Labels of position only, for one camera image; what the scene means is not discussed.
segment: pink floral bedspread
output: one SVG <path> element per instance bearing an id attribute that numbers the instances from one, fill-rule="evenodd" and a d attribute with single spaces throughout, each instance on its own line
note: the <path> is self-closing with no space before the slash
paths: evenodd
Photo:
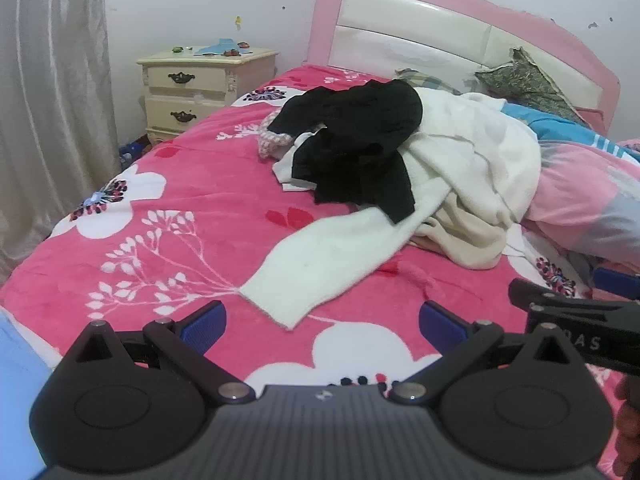
<path id="1" fill-rule="evenodd" d="M 348 213 L 344 205 L 315 205 L 311 193 L 283 192 L 271 164 L 258 160 L 258 125 L 301 91 L 370 78 L 296 68 L 163 142 L 63 219 L 0 290 L 0 304 L 65 352 L 92 319 L 139 330 L 221 300 L 226 330 L 207 357 L 258 392 L 267 383 L 366 378 L 390 387 L 406 378 L 438 357 L 418 330 L 425 297 L 467 320 L 520 332 L 525 315 L 507 298 L 519 274 L 506 256 L 494 269 L 467 270 L 407 246 L 292 332 L 236 293 L 278 241 L 317 218 Z M 591 369 L 612 399 L 617 375 Z"/>

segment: green patterned pillow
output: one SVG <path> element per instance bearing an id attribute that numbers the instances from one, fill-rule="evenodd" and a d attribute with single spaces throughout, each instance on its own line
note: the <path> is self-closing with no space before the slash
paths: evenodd
<path id="1" fill-rule="evenodd" d="M 434 90 L 444 90 L 445 92 L 449 92 L 453 95 L 462 95 L 459 91 L 453 88 L 453 86 L 449 86 L 442 79 L 423 74 L 413 68 L 396 70 L 396 75 L 396 79 L 407 81 L 414 88 L 431 88 Z"/>
<path id="2" fill-rule="evenodd" d="M 476 72 L 476 77 L 493 97 L 557 115 L 589 128 L 554 80 L 523 48 L 512 48 L 511 59 L 510 63 L 498 68 Z"/>

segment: pink headboard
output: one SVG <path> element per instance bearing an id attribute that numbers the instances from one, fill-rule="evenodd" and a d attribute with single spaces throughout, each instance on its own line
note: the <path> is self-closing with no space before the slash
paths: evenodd
<path id="1" fill-rule="evenodd" d="M 498 7 L 487 0 L 418 1 L 493 25 L 571 66 L 602 88 L 599 109 L 609 127 L 620 96 L 620 82 L 591 50 L 564 28 L 526 12 Z M 329 65 L 341 5 L 342 0 L 316 0 L 307 62 Z"/>

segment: bed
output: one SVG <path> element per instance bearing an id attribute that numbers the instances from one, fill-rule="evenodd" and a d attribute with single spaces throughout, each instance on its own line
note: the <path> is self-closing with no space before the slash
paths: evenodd
<path id="1" fill-rule="evenodd" d="M 459 316 L 520 332 L 508 283 L 545 283 L 537 258 L 570 265 L 544 238 L 517 226 L 511 251 L 469 270 L 407 246 L 345 294 L 284 330 L 238 294 L 274 245 L 316 219 L 346 214 L 284 193 L 258 160 L 262 120 L 317 86 L 347 89 L 395 70 L 424 70 L 465 91 L 474 72 L 524 46 L 576 107 L 611 122 L 620 86 L 575 36 L 551 21 L 485 0 L 316 0 L 306 63 L 251 92 L 149 154 L 95 193 L 12 274 L 0 304 L 63 354 L 86 323 L 138 330 L 185 317 L 213 299 L 225 329 L 207 357 L 258 392 L 265 384 L 379 383 L 389 389 L 437 359 L 420 335 L 426 296 Z M 580 295 L 580 285 L 576 294 Z M 591 367 L 611 402 L 619 376 Z M 601 468 L 610 474 L 610 446 Z"/>

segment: nightstand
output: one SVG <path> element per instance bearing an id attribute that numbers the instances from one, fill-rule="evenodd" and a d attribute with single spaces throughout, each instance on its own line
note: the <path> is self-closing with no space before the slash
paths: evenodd
<path id="1" fill-rule="evenodd" d="M 201 49 L 159 52 L 138 60 L 145 85 L 146 133 L 152 144 L 172 139 L 275 76 L 277 52 L 194 56 Z"/>

